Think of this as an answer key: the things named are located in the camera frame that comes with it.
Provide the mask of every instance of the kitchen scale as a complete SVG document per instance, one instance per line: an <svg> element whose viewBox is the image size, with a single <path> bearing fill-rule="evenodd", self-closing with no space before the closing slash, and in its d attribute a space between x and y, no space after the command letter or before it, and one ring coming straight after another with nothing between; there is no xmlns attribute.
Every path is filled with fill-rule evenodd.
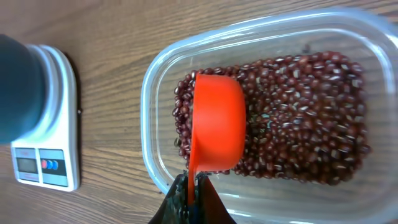
<svg viewBox="0 0 398 224"><path fill-rule="evenodd" d="M23 184L70 192L80 183L75 75L58 49L26 47L44 70L45 103L36 127L11 142L15 177Z"/></svg>

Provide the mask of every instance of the scale button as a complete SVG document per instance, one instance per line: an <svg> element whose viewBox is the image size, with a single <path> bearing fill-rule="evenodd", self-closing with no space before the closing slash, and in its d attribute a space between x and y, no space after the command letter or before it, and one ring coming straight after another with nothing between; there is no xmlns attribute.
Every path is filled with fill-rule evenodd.
<svg viewBox="0 0 398 224"><path fill-rule="evenodd" d="M51 161L47 161L47 169L52 169L52 162Z"/></svg>
<svg viewBox="0 0 398 224"><path fill-rule="evenodd" d="M42 168L43 169L47 168L47 161L45 159L42 159Z"/></svg>
<svg viewBox="0 0 398 224"><path fill-rule="evenodd" d="M58 169L58 162L57 161L52 161L52 169L57 170Z"/></svg>

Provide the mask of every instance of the digital kitchen scale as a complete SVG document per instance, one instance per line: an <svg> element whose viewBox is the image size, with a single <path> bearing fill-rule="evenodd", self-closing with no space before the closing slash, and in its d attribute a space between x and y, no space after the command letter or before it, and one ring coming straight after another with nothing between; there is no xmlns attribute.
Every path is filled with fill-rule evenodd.
<svg viewBox="0 0 398 224"><path fill-rule="evenodd" d="M26 47L44 70L45 103L36 127L11 142L15 177L23 184L70 192L80 183L75 75L58 49Z"/></svg>

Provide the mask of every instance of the dark bottle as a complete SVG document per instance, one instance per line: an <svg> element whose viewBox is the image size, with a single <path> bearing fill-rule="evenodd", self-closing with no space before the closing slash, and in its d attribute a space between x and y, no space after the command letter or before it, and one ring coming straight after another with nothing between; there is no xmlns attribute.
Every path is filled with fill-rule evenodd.
<svg viewBox="0 0 398 224"><path fill-rule="evenodd" d="M42 67L28 49L0 34L0 144L31 131L45 101Z"/></svg>

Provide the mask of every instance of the beans in container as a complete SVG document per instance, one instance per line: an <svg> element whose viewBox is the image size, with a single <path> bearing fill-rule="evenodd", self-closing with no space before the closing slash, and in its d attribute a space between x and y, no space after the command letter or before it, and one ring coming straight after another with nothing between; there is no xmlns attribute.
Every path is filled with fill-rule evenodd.
<svg viewBox="0 0 398 224"><path fill-rule="evenodd" d="M349 181L372 151L363 72L332 51L192 70L174 91L178 154L188 167L196 74L226 75L239 82L246 103L245 148L232 172L302 183Z"/></svg>

